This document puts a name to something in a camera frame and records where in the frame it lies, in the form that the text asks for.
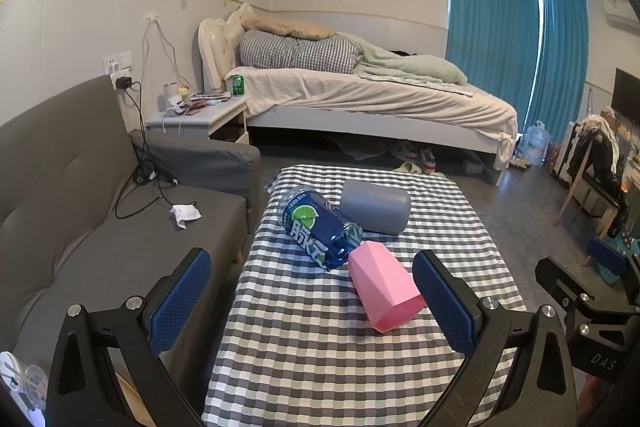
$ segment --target gray sofa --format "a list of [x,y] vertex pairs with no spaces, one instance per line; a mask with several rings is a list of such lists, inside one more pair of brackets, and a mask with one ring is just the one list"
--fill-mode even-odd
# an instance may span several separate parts
[[[202,218],[186,230],[163,200],[116,219],[117,195],[137,164],[132,143],[141,147],[142,133],[127,134],[108,76],[0,127],[0,350],[48,371],[71,304],[89,311],[119,307],[129,296],[146,295],[191,247],[201,247],[212,260],[209,286],[174,349],[161,356],[190,397],[220,319],[216,298],[258,218],[260,153],[216,140],[146,136],[158,164],[179,181],[165,189],[167,197],[198,202]],[[157,194],[154,183],[127,186],[119,214]],[[127,376],[119,356],[114,365]]]

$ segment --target wall outlet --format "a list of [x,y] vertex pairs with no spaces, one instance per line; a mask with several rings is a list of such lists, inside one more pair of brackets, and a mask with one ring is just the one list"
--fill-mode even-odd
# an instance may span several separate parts
[[120,59],[118,55],[108,55],[102,58],[104,74],[110,74],[112,77],[120,71]]

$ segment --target blue curtain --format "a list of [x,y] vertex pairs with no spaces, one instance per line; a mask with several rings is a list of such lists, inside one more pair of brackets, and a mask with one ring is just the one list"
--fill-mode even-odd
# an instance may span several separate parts
[[576,117],[589,57],[587,0],[545,0],[540,64],[527,125],[545,123],[561,141]]
[[450,0],[446,59],[513,105],[524,127],[536,73],[538,0]]

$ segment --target floor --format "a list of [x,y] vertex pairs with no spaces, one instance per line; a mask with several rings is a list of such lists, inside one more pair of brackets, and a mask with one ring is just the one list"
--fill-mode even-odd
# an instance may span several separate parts
[[[262,186],[280,169],[301,163],[388,170],[400,164],[389,155],[353,160],[319,133],[255,130],[252,142],[262,154]],[[604,299],[623,296],[622,285],[606,285],[593,263],[583,267],[584,245],[594,235],[594,219],[584,213],[576,215],[577,205],[570,206],[558,226],[553,227],[567,192],[543,168],[532,167],[526,172],[509,169],[500,187],[495,187],[486,174],[463,172],[462,161],[469,157],[468,153],[436,146],[434,155],[436,169],[456,182],[482,220],[509,267],[528,311],[536,311],[543,304],[559,309],[535,280],[536,263],[548,256],[566,267],[597,296]],[[268,194],[263,191],[263,207],[267,199]],[[559,309],[561,318],[564,314]],[[584,384],[584,374],[574,372],[579,391]]]

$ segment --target shoe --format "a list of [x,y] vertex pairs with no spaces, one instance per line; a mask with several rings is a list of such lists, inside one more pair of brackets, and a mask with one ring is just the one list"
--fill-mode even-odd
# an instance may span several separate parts
[[389,145],[389,154],[403,162],[416,162],[418,152],[409,140],[400,140]]
[[423,149],[418,155],[418,165],[425,174],[433,174],[436,171],[436,158],[431,149]]
[[404,162],[397,169],[394,169],[394,172],[405,172],[405,174],[422,174],[422,169],[418,167],[415,163]]
[[509,166],[511,168],[517,169],[518,171],[525,172],[530,168],[531,162],[527,160],[524,156],[520,156],[518,158],[511,158],[509,160]]

